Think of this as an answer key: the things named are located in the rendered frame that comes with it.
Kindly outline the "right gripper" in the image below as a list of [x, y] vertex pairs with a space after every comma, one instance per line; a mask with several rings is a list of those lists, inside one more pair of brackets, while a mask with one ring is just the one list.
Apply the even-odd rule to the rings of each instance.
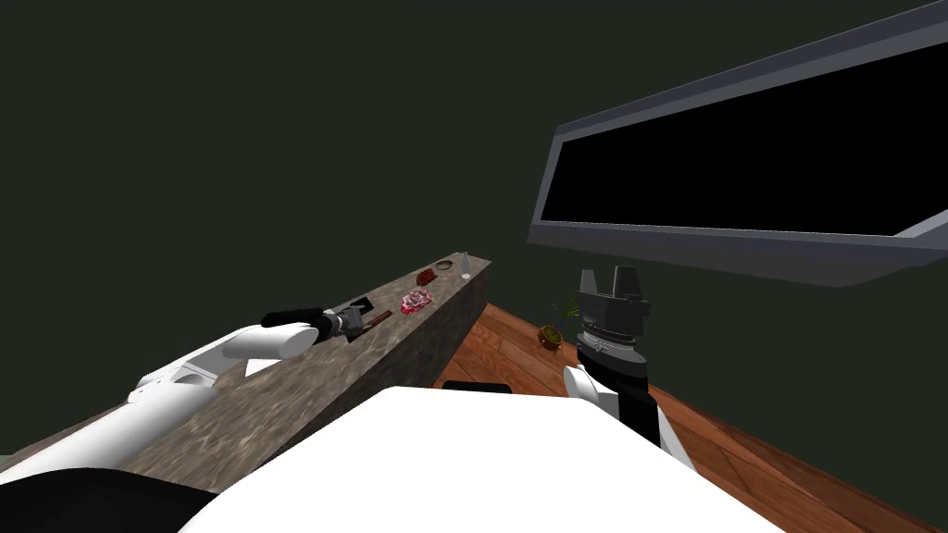
[[643, 335], [643, 319], [652, 305], [642, 298], [635, 266], [615, 267], [613, 295], [597, 292], [594, 271], [583, 269], [576, 298], [584, 328], [616, 335]]

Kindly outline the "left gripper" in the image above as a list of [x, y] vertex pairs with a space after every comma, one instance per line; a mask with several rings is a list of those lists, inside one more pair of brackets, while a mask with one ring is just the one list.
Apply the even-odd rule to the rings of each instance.
[[344, 335], [346, 338], [356, 338], [365, 328], [363, 315], [373, 308], [370, 299], [362, 297], [349, 303], [339, 312], [330, 310], [330, 319], [335, 322], [332, 336]]

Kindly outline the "brown wooden stick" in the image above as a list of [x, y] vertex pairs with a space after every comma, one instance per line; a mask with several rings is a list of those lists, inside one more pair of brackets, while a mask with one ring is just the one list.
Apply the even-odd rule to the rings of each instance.
[[381, 314], [372, 317], [368, 322], [365, 323], [364, 327], [361, 330], [359, 330], [357, 333], [353, 335], [348, 336], [347, 341], [354, 342], [356, 339], [358, 339], [362, 335], [376, 328], [378, 325], [380, 325], [381, 322], [389, 318], [392, 314], [393, 312], [391, 310], [386, 310], [382, 312]]

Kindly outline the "potted green plant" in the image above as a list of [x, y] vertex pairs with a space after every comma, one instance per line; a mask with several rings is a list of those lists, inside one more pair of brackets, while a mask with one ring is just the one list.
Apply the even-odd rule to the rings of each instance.
[[579, 316], [580, 309], [575, 296], [568, 298], [562, 304], [551, 304], [551, 307], [557, 315], [557, 320], [552, 326], [544, 326], [539, 329], [538, 342], [545, 350], [555, 353], [560, 349], [563, 342], [562, 328], [565, 321]]

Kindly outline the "grey framed dark window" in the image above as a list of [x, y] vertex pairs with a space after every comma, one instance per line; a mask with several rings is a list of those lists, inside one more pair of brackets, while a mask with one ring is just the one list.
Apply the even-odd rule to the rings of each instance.
[[948, 0], [559, 126], [528, 240], [826, 287], [948, 257]]

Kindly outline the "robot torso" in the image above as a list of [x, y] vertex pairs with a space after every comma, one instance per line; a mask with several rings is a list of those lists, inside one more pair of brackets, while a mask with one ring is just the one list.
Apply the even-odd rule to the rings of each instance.
[[583, 399], [392, 387], [180, 533], [783, 533]]

